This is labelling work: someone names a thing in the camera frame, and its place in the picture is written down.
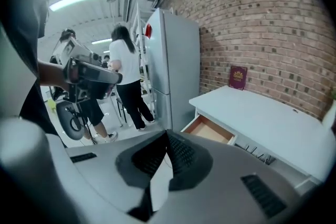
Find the white shelving unit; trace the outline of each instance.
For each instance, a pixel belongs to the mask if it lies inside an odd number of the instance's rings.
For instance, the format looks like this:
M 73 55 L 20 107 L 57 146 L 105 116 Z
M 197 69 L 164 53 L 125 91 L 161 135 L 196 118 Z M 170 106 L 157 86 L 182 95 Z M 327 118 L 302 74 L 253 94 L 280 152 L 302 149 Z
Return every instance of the white shelving unit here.
M 143 69 L 143 74 L 144 74 L 144 83 L 142 86 L 145 88 L 147 91 L 147 96 L 145 99 L 147 99 L 150 103 L 150 110 L 155 118 L 155 112 L 154 112 L 154 102 L 153 102 L 153 95 L 152 92 L 150 91 L 151 89 L 151 84 L 148 78 L 148 73 L 146 70 L 146 65 L 148 64 L 146 54 L 144 53 L 144 31 L 143 28 L 146 24 L 146 21 L 148 18 L 152 15 L 152 13 L 155 11 L 155 9 L 150 9 L 150 10 L 144 10 L 140 9 L 139 7 L 139 2 L 136 3 L 136 14 L 134 17 L 134 21 L 131 23 L 131 38 L 133 42 L 136 44 L 136 46 L 140 47 L 140 66 Z

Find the book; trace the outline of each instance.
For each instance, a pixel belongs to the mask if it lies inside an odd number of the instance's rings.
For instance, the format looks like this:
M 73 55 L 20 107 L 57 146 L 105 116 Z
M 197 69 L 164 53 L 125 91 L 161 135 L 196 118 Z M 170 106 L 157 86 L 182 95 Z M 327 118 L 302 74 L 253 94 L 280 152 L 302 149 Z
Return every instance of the book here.
M 243 90 L 246 83 L 247 67 L 231 66 L 229 87 Z

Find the white t-shirt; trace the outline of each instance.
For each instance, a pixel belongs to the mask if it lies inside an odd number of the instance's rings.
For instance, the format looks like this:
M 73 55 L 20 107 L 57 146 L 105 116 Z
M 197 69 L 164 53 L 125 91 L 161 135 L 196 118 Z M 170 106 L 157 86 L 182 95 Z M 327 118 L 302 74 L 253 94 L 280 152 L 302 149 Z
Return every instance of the white t-shirt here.
M 110 44 L 110 61 L 121 61 L 119 73 L 122 81 L 119 85 L 125 85 L 140 80 L 139 52 L 135 46 L 135 52 L 131 53 L 125 41 L 119 39 Z

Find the white refrigerator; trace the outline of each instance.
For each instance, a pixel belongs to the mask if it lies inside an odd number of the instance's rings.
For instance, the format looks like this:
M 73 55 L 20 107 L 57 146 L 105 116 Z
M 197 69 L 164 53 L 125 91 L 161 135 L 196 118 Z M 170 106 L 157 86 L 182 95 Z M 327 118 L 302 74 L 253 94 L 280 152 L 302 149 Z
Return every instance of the white refrigerator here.
M 145 37 L 155 120 L 164 129 L 180 131 L 195 115 L 189 100 L 198 96 L 200 34 L 192 20 L 156 9 Z

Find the desk drawer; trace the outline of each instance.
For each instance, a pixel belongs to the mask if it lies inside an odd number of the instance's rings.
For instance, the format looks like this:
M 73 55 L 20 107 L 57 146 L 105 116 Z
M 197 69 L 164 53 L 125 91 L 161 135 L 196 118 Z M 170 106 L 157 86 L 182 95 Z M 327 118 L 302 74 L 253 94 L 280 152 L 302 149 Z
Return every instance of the desk drawer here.
M 224 144 L 232 144 L 235 139 L 232 133 L 202 115 L 196 116 L 182 132 L 198 135 Z

